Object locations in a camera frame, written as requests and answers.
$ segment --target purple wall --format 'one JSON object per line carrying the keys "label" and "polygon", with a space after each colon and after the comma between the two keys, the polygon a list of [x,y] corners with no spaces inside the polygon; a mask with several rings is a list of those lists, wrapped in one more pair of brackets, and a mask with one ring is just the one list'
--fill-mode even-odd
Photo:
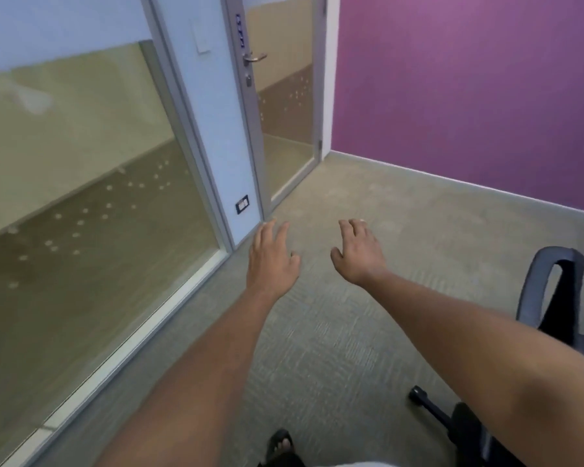
{"label": "purple wall", "polygon": [[333,149],[584,209],[584,0],[342,0]]}

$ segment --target black sandal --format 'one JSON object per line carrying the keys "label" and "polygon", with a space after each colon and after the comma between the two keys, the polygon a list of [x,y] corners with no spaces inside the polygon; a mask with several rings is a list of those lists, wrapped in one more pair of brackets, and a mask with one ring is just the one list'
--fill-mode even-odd
{"label": "black sandal", "polygon": [[288,430],[280,429],[275,434],[273,434],[270,439],[268,440],[268,444],[266,445],[266,464],[268,464],[272,459],[276,458],[277,456],[281,455],[277,453],[277,446],[283,442],[284,439],[287,439],[290,443],[290,448],[285,452],[294,452],[294,443],[292,442],[292,436],[288,433]]}

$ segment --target electrical outlet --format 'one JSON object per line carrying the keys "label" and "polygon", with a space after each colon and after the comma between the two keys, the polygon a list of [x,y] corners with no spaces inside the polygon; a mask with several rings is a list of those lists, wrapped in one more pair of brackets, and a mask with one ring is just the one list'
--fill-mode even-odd
{"label": "electrical outlet", "polygon": [[238,203],[236,203],[236,211],[238,214],[241,214],[242,211],[246,210],[249,206],[249,195],[245,195],[240,199]]}

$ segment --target right arm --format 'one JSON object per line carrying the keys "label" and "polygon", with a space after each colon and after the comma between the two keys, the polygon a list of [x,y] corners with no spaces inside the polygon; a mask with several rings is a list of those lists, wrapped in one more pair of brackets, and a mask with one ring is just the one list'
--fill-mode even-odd
{"label": "right arm", "polygon": [[482,306],[387,270],[361,220],[340,221],[336,270],[365,289],[487,429],[530,467],[584,466],[584,356]]}

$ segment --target forearm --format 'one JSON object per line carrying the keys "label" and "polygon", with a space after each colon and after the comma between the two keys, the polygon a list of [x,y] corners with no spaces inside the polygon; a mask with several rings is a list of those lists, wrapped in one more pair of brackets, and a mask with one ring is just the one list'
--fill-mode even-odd
{"label": "forearm", "polygon": [[365,287],[522,461],[566,465],[567,455],[576,461],[579,453],[584,465],[583,356],[502,314],[393,274]]}
{"label": "forearm", "polygon": [[163,376],[98,467],[215,466],[273,303],[245,291]]}

